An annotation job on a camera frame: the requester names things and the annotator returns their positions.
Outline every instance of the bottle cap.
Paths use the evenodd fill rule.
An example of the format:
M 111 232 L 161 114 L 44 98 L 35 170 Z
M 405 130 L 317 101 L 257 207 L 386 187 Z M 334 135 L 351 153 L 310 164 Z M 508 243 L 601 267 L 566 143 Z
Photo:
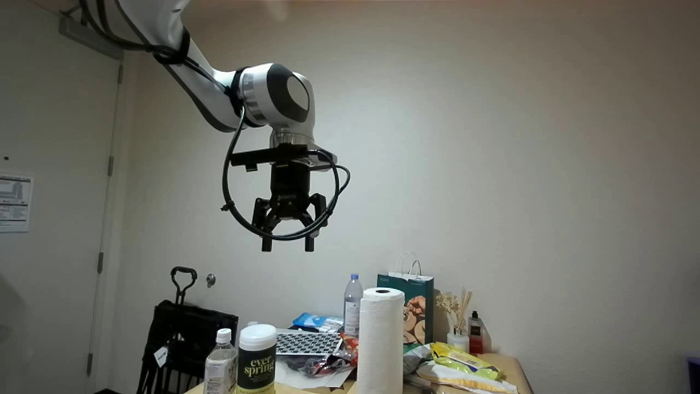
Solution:
M 248 351 L 262 351 L 278 344 L 278 327 L 271 323 L 252 323 L 241 330 L 241 348 Z
M 218 345 L 224 345 L 224 344 L 229 345 L 232 344 L 232 327 L 218 327 L 217 330 L 217 344 Z

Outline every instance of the white container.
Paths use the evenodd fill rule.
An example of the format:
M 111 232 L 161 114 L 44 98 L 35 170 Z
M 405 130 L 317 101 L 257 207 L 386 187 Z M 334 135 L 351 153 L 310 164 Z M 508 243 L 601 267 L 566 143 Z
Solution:
M 275 345 L 278 327 L 270 323 L 252 323 L 241 330 L 239 381 L 234 394 L 275 392 Z
M 217 348 L 205 356 L 203 394 L 227 394 L 234 382 L 236 348 L 232 327 L 217 330 Z
M 457 345 L 459 349 L 469 351 L 469 334 L 446 334 L 446 344 Z

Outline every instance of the cable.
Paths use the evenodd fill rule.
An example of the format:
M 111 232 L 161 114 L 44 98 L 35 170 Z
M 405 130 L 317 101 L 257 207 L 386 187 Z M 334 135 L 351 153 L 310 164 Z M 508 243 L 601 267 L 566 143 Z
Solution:
M 348 187 L 348 184 L 351 184 L 351 169 L 346 169 L 346 166 L 341 166 L 341 164 L 336 164 L 336 169 L 346 173 L 346 181 L 343 181 L 343 186 L 341 186 L 341 192 L 343 192 L 343 189 Z
M 87 26 L 91 26 L 101 37 L 106 37 L 108 41 L 120 46 L 122 49 L 143 49 L 143 53 L 152 53 L 159 62 L 175 62 L 175 66 L 187 66 L 192 72 L 196 72 L 200 77 L 203 77 L 205 81 L 210 81 L 212 84 L 217 84 L 218 89 L 227 89 L 227 84 L 224 84 L 220 81 L 217 81 L 210 72 L 205 72 L 195 58 L 181 54 L 180 49 L 170 47 L 170 46 L 154 46 L 154 43 L 138 43 L 138 41 L 129 41 L 118 37 L 111 27 L 110 27 L 110 17 L 108 17 L 108 6 L 106 0 L 96 0 L 96 13 L 99 13 L 99 22 L 95 19 L 87 0 L 78 0 L 78 6 L 83 10 L 83 17 L 87 22 Z

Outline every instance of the label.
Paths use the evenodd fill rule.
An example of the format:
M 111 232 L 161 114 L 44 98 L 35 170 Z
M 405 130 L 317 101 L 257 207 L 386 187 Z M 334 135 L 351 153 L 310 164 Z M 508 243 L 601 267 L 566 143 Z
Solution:
M 275 381 L 275 345 L 248 351 L 239 348 L 239 385 L 243 389 L 260 389 Z
M 232 386 L 232 360 L 207 358 L 203 369 L 203 394 L 227 394 Z
M 28 232 L 33 176 L 0 169 L 0 233 Z
M 359 337 L 359 301 L 346 301 L 346 334 Z
M 167 360 L 169 360 L 169 345 L 157 348 L 157 349 L 154 351 L 154 358 L 156 358 L 157 368 L 167 366 Z

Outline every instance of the yellow item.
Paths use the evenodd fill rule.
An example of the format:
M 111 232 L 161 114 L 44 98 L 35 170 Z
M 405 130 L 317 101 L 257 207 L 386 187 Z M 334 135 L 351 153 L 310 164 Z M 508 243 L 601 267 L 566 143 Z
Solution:
M 470 373 L 476 373 L 476 377 L 486 377 L 486 378 L 493 378 L 493 381 L 503 381 L 506 378 L 506 373 L 498 368 L 494 368 L 493 363 L 488 363 L 488 360 L 484 360 L 479 356 L 469 354 L 467 349 L 461 349 L 457 345 L 450 345 L 450 344 L 445 344 L 445 342 L 434 342 L 430 349 L 434 349 L 436 363 L 439 363 L 439 366 L 455 368 L 455 369 L 461 369 L 461 372 L 470 372 Z
M 518 394 L 518 389 L 508 381 L 493 381 L 473 372 L 439 366 L 436 360 L 423 363 L 416 373 L 425 381 L 459 389 L 479 389 L 488 394 Z

